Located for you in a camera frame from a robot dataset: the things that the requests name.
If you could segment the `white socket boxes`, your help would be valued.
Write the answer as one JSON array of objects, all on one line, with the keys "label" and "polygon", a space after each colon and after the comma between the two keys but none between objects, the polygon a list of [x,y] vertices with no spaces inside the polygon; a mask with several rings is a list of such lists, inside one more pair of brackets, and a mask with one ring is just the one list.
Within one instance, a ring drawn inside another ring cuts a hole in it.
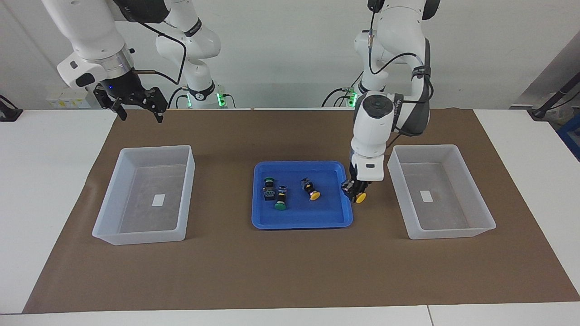
[{"label": "white socket boxes", "polygon": [[46,101],[52,109],[91,109],[86,89],[47,87]]}]

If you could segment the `blue plastic tray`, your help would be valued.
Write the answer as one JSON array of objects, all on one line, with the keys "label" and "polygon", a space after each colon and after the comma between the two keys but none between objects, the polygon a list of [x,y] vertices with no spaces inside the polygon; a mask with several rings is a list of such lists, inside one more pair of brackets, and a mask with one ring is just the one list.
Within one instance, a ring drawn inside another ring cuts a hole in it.
[{"label": "blue plastic tray", "polygon": [[[349,199],[341,184],[346,172],[338,161],[265,161],[253,171],[252,224],[261,230],[333,229],[353,222]],[[288,187],[286,210],[274,208],[276,201],[265,201],[264,179],[272,177],[275,186]],[[303,191],[301,180],[309,178],[321,196],[315,201]]]}]

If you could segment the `translucent white plastic box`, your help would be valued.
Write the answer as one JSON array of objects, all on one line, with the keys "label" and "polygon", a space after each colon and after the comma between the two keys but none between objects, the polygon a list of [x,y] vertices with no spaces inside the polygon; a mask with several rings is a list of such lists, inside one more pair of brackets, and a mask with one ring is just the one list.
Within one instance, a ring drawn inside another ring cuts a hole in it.
[{"label": "translucent white plastic box", "polygon": [[[112,245],[182,241],[194,184],[189,145],[122,149],[92,235]],[[162,207],[152,207],[165,194]]]},{"label": "translucent white plastic box", "polygon": [[[466,238],[495,229],[457,146],[394,146],[387,167],[410,239]],[[434,202],[423,202],[420,190],[429,190]]]}]

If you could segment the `brown paper mat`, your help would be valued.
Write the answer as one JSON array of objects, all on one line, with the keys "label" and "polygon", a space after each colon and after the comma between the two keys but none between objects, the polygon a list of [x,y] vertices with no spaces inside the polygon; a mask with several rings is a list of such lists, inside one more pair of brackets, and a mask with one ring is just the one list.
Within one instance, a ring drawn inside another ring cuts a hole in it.
[{"label": "brown paper mat", "polygon": [[[368,188],[350,227],[258,230],[255,165],[348,163],[351,111],[173,110],[159,124],[115,120],[25,313],[271,309],[580,301],[472,110],[435,109],[398,144],[455,144],[497,227],[465,239],[408,238],[389,178]],[[126,147],[193,149],[186,239],[115,246],[92,229]]]}]

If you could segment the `black clamp object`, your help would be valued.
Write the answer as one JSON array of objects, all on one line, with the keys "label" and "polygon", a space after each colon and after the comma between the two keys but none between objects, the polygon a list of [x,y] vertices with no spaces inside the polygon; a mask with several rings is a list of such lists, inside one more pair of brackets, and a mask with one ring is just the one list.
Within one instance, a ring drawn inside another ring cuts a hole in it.
[{"label": "black clamp object", "polygon": [[12,101],[0,94],[0,122],[15,122],[23,113]]}]

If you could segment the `black pole stand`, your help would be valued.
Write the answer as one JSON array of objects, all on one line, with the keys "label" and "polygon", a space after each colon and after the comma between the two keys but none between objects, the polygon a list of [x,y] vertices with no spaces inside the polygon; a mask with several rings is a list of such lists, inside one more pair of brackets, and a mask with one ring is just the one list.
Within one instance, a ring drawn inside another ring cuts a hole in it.
[{"label": "black pole stand", "polygon": [[565,97],[576,85],[580,83],[580,71],[578,71],[569,81],[567,81],[560,89],[552,95],[539,109],[532,110],[530,115],[535,120],[542,120],[546,113],[552,109],[557,109],[562,105],[565,105],[575,99],[578,95],[580,95],[580,90],[577,91],[570,99],[564,101],[561,105],[556,105],[557,102],[561,101],[563,97]]}]

